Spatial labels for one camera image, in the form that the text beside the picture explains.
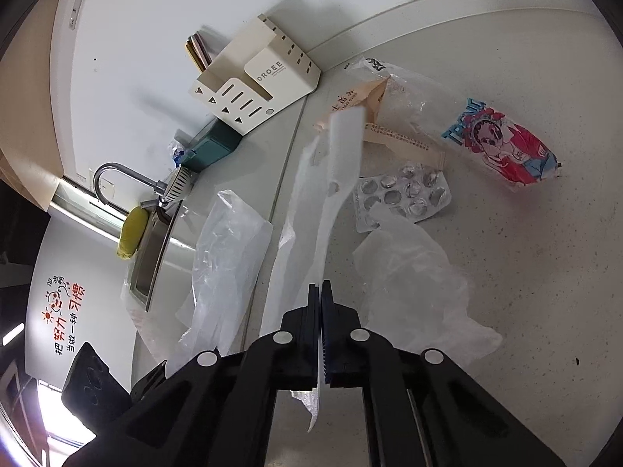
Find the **long white plastic strip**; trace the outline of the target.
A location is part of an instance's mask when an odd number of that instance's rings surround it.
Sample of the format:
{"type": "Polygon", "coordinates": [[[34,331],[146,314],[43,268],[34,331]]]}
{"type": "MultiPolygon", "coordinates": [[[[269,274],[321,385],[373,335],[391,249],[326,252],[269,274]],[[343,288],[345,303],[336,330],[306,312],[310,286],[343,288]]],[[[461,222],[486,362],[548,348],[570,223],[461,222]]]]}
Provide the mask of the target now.
{"type": "Polygon", "coordinates": [[[275,331],[283,315],[307,302],[320,286],[333,226],[356,186],[362,157],[365,111],[338,111],[300,156],[278,251],[271,269],[260,332],[275,331]]]}

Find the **silver pill blister pack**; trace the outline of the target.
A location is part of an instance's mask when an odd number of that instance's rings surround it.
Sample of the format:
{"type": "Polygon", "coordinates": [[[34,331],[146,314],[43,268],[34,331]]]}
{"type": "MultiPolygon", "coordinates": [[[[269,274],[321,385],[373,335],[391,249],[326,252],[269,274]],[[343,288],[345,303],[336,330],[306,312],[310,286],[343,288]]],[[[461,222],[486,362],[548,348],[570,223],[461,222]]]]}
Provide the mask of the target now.
{"type": "Polygon", "coordinates": [[[442,171],[407,162],[392,173],[361,177],[353,198],[356,230],[368,233],[380,226],[371,214],[374,205],[385,205],[392,214],[419,223],[448,207],[452,194],[442,171]]]}

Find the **beige printed paper wrapper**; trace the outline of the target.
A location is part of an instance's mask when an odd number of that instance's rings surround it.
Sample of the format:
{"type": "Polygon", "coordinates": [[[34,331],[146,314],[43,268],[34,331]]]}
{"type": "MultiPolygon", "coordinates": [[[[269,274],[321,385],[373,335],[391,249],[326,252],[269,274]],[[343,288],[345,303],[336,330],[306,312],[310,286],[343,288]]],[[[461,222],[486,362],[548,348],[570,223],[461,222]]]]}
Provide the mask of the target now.
{"type": "Polygon", "coordinates": [[[405,111],[392,107],[387,79],[365,81],[340,94],[315,128],[327,130],[332,114],[351,107],[364,110],[365,142],[386,147],[403,160],[420,162],[434,170],[442,171],[445,167],[445,152],[412,127],[405,111]]]}

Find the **clear printed plastic bag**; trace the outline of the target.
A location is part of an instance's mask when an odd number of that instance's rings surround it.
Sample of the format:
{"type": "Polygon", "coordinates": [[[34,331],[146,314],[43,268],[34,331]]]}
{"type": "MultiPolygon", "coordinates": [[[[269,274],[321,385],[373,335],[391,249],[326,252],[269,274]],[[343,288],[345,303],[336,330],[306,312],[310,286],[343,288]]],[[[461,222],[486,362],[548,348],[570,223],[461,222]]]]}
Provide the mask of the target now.
{"type": "Polygon", "coordinates": [[[345,71],[359,80],[387,79],[392,107],[407,113],[417,132],[440,134],[456,122],[467,97],[419,73],[373,57],[352,61],[345,71]]]}

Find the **blue red snack wrapper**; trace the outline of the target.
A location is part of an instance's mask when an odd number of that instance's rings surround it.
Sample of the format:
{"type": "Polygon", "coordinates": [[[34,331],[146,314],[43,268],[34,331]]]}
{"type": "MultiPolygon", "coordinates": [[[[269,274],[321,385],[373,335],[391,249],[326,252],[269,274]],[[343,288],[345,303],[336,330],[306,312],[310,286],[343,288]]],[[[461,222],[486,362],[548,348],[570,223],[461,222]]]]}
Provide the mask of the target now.
{"type": "Polygon", "coordinates": [[[539,137],[490,104],[469,98],[442,139],[464,149],[513,187],[558,175],[561,162],[539,137]]]}

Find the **yellow sponge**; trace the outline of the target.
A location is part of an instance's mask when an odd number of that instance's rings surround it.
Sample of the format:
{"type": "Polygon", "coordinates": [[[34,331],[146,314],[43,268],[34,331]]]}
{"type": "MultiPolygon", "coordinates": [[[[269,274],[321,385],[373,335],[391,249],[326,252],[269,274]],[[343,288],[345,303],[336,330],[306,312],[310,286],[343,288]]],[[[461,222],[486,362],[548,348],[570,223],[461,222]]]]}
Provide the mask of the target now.
{"type": "Polygon", "coordinates": [[[147,228],[149,213],[141,207],[134,208],[126,217],[121,227],[116,255],[121,259],[130,259],[139,244],[147,228]]]}

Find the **steel sink basin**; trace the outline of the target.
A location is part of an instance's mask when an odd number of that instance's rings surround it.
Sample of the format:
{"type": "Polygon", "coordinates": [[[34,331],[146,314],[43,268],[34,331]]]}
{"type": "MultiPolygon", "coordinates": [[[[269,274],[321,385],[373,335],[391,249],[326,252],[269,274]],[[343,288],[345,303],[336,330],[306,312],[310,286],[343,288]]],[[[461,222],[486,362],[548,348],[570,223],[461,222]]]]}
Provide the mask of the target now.
{"type": "Polygon", "coordinates": [[[157,275],[180,210],[180,202],[168,208],[157,207],[148,217],[146,230],[135,253],[134,267],[130,272],[130,293],[145,311],[150,309],[157,275]]]}

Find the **chrome sink faucet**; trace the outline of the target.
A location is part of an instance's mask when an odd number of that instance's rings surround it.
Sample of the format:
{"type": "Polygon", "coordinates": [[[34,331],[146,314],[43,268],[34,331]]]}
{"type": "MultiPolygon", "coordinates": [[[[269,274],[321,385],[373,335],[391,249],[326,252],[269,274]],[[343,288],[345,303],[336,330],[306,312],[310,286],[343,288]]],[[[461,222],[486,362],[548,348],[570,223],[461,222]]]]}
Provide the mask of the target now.
{"type": "Polygon", "coordinates": [[[181,202],[191,192],[195,180],[195,174],[181,165],[169,175],[166,181],[163,181],[151,179],[121,163],[106,162],[93,174],[94,194],[102,204],[123,215],[127,215],[128,211],[116,205],[101,190],[102,176],[108,172],[116,172],[134,181],[134,183],[139,183],[148,188],[153,193],[154,198],[141,203],[141,208],[147,210],[167,209],[181,202]]]}

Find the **green box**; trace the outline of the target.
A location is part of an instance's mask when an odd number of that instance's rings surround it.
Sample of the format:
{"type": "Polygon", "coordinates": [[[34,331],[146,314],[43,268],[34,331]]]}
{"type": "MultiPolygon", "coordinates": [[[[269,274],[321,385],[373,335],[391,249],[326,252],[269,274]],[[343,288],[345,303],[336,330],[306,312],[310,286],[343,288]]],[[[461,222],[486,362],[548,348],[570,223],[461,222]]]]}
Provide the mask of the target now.
{"type": "Polygon", "coordinates": [[[223,120],[212,120],[174,161],[181,167],[200,173],[233,153],[242,138],[237,130],[223,120]]]}

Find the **cream utensil holder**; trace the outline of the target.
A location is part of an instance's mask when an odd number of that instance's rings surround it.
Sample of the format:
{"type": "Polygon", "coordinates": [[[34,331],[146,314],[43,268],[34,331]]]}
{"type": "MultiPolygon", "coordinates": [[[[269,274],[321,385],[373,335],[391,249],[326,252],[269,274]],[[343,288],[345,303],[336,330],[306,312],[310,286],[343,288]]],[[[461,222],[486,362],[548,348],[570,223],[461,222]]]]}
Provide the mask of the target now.
{"type": "Polygon", "coordinates": [[[197,77],[190,93],[244,136],[312,93],[320,76],[303,49],[259,15],[197,77]]]}

